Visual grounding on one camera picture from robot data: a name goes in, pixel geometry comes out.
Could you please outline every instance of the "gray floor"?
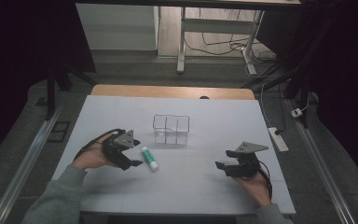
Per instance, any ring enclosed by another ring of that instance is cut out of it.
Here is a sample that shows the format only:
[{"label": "gray floor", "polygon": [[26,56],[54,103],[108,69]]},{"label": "gray floor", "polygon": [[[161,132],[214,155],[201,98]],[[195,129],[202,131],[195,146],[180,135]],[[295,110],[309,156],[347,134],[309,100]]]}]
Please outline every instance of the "gray floor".
[{"label": "gray floor", "polygon": [[[174,58],[101,51],[93,51],[93,57],[97,74],[89,75],[100,83],[240,88],[250,80],[246,76],[242,59],[188,57],[185,73],[178,76]],[[270,64],[265,63],[257,64],[256,70],[261,74],[269,66]],[[273,77],[265,78],[257,85],[260,86],[281,74],[282,71],[278,71]],[[92,89],[90,84],[73,75],[70,75],[70,78],[74,87],[68,93],[68,98],[57,120],[69,122],[68,133],[64,136],[51,134],[48,137],[50,140],[63,137],[63,141],[46,142],[20,197],[8,215],[7,223],[20,223],[26,209],[43,192],[55,171],[70,132],[75,126],[81,106],[86,96],[90,94]],[[0,146],[0,199],[46,117],[46,107],[37,103],[41,97],[46,97],[46,91],[45,82],[33,85],[29,90],[26,107]],[[289,218],[295,223],[342,223],[315,169],[306,144],[301,138],[296,120],[290,116],[290,108],[283,99],[283,112],[281,111],[281,95],[278,87],[263,92],[263,105],[271,125],[279,129],[283,128],[284,116],[286,129],[282,137],[289,146],[290,152],[285,155],[277,152],[277,156],[297,211],[296,215]],[[255,96],[257,100],[260,100],[260,93],[256,93]],[[290,103],[296,105],[296,99]],[[358,168],[340,143],[319,122],[316,115],[317,106],[317,101],[310,98],[309,130],[358,223]],[[85,215],[85,219],[86,223],[104,224],[107,216]],[[258,222],[255,217],[249,216],[237,217],[237,223]]]}]

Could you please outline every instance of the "white table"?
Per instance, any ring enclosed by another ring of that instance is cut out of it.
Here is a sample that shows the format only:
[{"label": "white table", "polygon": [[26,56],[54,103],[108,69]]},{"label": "white table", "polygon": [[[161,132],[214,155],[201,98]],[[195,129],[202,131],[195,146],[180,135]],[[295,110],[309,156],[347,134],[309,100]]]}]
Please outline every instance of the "white table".
[{"label": "white table", "polygon": [[[190,116],[186,146],[155,144],[156,114]],[[58,178],[89,140],[115,128],[134,130],[141,145],[125,151],[143,160],[147,146],[159,164],[127,171],[111,167],[89,170],[81,209],[87,212],[148,215],[252,214],[252,199],[238,183],[215,167],[215,161],[236,164],[226,156],[242,142],[268,146],[257,152],[271,172],[272,201],[284,214],[295,213],[280,164],[255,100],[199,100],[148,97],[88,96],[53,179]]]}]

